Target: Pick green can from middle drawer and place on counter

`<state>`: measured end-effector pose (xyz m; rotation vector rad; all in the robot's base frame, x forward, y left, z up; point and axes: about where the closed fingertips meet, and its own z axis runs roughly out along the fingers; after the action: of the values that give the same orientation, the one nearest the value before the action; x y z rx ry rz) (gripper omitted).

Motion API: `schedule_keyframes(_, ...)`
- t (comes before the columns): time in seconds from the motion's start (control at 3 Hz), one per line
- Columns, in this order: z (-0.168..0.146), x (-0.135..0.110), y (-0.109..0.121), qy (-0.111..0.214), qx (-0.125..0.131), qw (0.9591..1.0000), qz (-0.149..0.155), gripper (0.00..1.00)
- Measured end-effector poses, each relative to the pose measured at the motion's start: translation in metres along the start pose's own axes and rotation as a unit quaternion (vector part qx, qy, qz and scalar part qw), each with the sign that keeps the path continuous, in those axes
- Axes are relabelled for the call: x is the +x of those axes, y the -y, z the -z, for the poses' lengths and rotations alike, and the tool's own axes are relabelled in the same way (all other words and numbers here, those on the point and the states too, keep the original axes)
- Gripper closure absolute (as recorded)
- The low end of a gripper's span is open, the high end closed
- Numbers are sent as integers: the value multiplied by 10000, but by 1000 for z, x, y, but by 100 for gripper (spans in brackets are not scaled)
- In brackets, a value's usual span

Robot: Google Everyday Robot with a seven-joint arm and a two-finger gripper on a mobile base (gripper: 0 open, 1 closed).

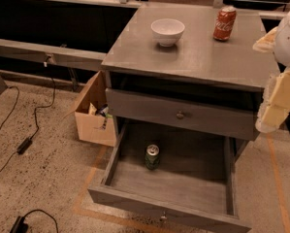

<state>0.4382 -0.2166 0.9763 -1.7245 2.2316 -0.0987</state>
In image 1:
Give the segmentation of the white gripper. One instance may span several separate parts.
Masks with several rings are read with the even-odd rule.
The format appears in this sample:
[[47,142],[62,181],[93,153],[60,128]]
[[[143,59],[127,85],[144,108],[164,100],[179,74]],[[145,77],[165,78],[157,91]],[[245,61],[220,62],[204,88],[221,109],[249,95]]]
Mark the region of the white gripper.
[[[257,40],[253,47],[260,52],[274,51],[277,62],[290,66],[290,11],[279,23]],[[259,132],[276,131],[290,113],[290,67],[279,75],[270,75],[263,93],[255,127]]]

